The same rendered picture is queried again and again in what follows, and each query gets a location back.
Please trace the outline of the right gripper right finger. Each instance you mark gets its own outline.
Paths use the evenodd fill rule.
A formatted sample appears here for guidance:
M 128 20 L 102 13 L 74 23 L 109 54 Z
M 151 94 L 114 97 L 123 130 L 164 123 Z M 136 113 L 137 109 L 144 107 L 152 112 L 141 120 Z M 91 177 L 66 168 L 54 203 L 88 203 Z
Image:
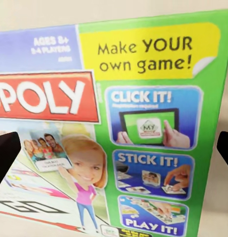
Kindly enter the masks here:
M 217 150 L 228 165 L 228 132 L 222 131 L 218 138 Z

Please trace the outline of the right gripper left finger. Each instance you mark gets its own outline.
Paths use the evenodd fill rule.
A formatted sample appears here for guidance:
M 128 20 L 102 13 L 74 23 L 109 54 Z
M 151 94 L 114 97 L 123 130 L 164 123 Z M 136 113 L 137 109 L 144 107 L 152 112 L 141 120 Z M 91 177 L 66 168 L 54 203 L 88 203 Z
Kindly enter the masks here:
M 0 135 L 0 184 L 21 151 L 17 131 Z

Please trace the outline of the board game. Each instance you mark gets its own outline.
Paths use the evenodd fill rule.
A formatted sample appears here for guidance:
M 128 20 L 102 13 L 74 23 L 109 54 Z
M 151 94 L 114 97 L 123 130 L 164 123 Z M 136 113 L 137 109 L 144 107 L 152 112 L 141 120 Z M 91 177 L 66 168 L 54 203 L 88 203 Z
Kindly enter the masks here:
M 0 216 L 92 237 L 197 237 L 228 8 L 0 32 Z

